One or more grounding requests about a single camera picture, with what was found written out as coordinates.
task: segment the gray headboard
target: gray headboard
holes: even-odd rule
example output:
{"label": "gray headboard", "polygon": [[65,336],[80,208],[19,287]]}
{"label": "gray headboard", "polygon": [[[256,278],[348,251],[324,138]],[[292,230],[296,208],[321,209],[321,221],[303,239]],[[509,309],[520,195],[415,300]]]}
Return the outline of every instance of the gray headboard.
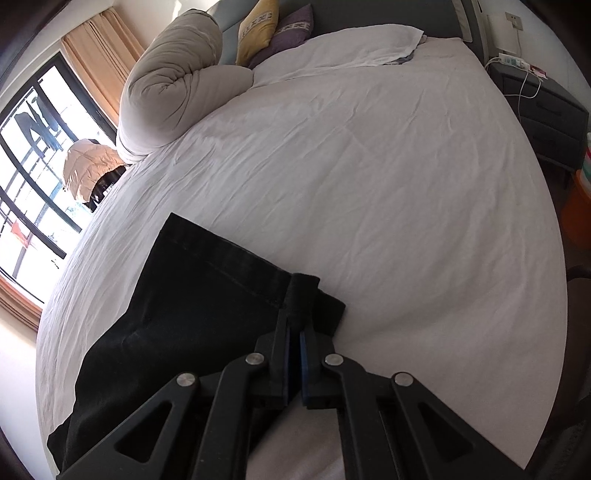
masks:
{"label": "gray headboard", "polygon": [[[238,27],[257,0],[220,0],[208,13],[223,31],[220,63],[236,61]],[[463,38],[482,63],[488,48],[478,0],[280,0],[280,18],[304,5],[314,11],[313,37],[351,27],[412,25],[429,37]]]}

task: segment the orange container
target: orange container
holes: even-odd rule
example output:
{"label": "orange container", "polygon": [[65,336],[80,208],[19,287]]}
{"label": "orange container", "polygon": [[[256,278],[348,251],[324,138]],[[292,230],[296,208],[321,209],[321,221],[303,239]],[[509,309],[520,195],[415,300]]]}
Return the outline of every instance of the orange container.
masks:
{"label": "orange container", "polygon": [[581,174],[579,170],[574,176],[574,187],[560,212],[560,225],[577,247],[591,249],[591,197],[581,185]]}

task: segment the drawer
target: drawer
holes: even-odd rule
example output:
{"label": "drawer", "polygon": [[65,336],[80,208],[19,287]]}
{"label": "drawer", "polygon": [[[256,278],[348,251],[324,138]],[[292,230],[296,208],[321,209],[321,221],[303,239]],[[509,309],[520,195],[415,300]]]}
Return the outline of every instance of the drawer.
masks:
{"label": "drawer", "polygon": [[581,167],[583,148],[580,141],[524,116],[521,117],[521,124],[537,154],[575,170]]}
{"label": "drawer", "polygon": [[[528,83],[523,88],[524,96],[534,96],[538,90],[537,80],[534,79],[535,86]],[[516,80],[509,77],[503,78],[503,93],[519,94],[523,80]],[[517,104],[519,97],[505,97],[511,108],[517,114]],[[579,110],[574,105],[562,100],[561,98],[544,91],[544,83],[540,92],[535,98],[521,98],[521,115],[532,118],[538,122],[553,127],[578,140],[585,136],[587,131],[588,115],[587,112]]]}

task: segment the purple pillow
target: purple pillow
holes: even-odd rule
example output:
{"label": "purple pillow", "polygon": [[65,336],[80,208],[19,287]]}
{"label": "purple pillow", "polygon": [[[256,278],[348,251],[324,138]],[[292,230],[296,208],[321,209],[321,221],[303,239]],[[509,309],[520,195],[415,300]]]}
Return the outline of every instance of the purple pillow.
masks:
{"label": "purple pillow", "polygon": [[313,28],[312,5],[308,4],[279,22],[269,46],[251,59],[248,68],[253,69],[275,53],[302,45],[312,35]]}

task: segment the yellow pillow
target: yellow pillow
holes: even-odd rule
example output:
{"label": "yellow pillow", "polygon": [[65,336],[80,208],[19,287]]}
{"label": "yellow pillow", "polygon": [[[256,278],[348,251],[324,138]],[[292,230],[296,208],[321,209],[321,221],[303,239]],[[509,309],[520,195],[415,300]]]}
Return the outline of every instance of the yellow pillow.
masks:
{"label": "yellow pillow", "polygon": [[279,20],[279,0],[259,0],[238,28],[236,65],[247,66],[254,55],[269,46]]}

